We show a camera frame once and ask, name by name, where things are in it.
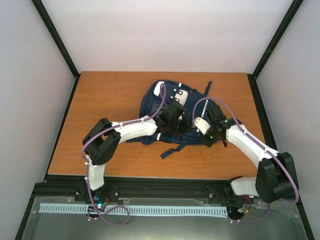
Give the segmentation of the navy blue backpack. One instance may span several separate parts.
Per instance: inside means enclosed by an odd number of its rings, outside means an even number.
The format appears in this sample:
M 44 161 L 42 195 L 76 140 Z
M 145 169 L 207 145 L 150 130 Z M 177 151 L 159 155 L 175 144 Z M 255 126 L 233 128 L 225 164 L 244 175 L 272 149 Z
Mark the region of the navy blue backpack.
M 193 128 L 193 117 L 208 120 L 205 112 L 216 104 L 210 99 L 203 100 L 198 105 L 196 102 L 208 96 L 211 85 L 212 82 L 209 81 L 204 93 L 201 93 L 181 82 L 154 82 L 141 101 L 139 116 L 152 116 L 158 110 L 154 120 L 160 129 L 153 135 L 136 137 L 126 142 L 140 142 L 146 146 L 155 142 L 178 145 L 162 153 L 162 159 L 186 146 L 202 146 L 200 135 Z

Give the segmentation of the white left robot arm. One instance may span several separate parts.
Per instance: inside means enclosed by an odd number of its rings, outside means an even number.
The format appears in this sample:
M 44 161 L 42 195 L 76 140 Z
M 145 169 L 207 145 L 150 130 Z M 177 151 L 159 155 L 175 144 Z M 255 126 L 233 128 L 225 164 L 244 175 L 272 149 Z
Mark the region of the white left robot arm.
M 83 139 L 81 157 L 87 167 L 86 195 L 92 201 L 99 201 L 104 195 L 104 172 L 106 163 L 111 160 L 119 144 L 144 136 L 156 136 L 171 132 L 185 133 L 188 129 L 186 108 L 178 102 L 166 109 L 159 108 L 152 116 L 135 120 L 110 122 L 102 118 Z

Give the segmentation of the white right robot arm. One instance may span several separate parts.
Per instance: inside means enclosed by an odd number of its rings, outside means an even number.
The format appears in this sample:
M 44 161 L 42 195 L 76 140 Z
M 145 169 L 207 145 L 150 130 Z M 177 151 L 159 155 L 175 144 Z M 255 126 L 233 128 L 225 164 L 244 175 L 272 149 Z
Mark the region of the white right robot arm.
M 193 126 L 199 131 L 204 145 L 211 147 L 213 140 L 224 146 L 233 144 L 255 165 L 255 177 L 239 177 L 230 182 L 235 195 L 259 197 L 266 203 L 283 199 L 297 203 L 298 181 L 293 157 L 278 152 L 255 137 L 234 116 L 227 118 L 220 106 L 206 112 L 207 119 L 196 117 Z

